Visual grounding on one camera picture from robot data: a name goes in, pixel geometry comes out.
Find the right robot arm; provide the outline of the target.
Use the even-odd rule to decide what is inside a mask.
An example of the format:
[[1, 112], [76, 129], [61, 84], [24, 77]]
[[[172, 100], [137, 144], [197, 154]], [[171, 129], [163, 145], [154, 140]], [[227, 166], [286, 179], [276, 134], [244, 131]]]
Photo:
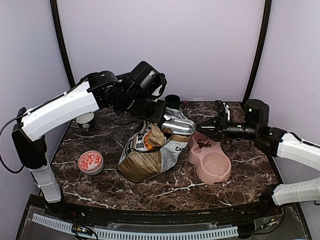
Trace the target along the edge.
[[[248, 99], [244, 105], [244, 121], [229, 120], [225, 104], [214, 102], [218, 115], [196, 125], [206, 137], [221, 142], [226, 139], [249, 140], [260, 151], [320, 169], [320, 146], [277, 127], [270, 127], [270, 107], [259, 99]], [[300, 202], [320, 201], [320, 179], [292, 184], [272, 184], [265, 188], [255, 205], [255, 213], [266, 217], [275, 206]]]

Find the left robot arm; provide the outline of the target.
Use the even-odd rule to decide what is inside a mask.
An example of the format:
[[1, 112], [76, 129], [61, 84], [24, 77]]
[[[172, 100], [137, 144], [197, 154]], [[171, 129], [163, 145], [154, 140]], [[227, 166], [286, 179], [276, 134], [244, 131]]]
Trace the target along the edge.
[[45, 135], [85, 114], [112, 108], [117, 116], [131, 116], [152, 123], [162, 121], [166, 104], [159, 98], [167, 85], [164, 73], [146, 61], [132, 71], [115, 75], [109, 70], [89, 73], [73, 88], [30, 109], [22, 107], [15, 118], [11, 137], [22, 166], [33, 175], [44, 199], [60, 218], [71, 213], [47, 159]]

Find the metal scoop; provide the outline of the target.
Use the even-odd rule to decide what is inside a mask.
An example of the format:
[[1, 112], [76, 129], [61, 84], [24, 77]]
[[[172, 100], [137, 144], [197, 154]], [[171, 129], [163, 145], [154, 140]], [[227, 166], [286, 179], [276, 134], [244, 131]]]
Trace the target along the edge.
[[162, 126], [171, 128], [174, 131], [173, 135], [191, 136], [196, 131], [196, 125], [192, 120], [189, 119], [171, 119], [166, 120]]

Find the pet food bag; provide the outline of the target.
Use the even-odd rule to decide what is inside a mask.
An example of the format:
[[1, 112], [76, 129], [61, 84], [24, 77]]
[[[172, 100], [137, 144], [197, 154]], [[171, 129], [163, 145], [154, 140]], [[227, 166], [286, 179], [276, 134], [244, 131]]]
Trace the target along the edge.
[[[188, 118], [182, 111], [168, 107], [164, 122], [172, 119]], [[161, 130], [162, 124], [143, 120], [127, 141], [117, 169], [128, 180], [141, 183], [168, 171], [177, 163], [192, 135], [164, 133]]]

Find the pink double pet bowl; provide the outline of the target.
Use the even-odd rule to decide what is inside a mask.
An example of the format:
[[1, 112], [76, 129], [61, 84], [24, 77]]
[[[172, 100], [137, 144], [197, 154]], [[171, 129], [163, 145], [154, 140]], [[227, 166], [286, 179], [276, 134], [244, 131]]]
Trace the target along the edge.
[[[209, 139], [212, 147], [200, 149], [197, 140], [205, 138]], [[196, 174], [203, 183], [213, 185], [230, 178], [232, 164], [219, 142], [196, 131], [188, 145], [187, 160], [194, 165]]]

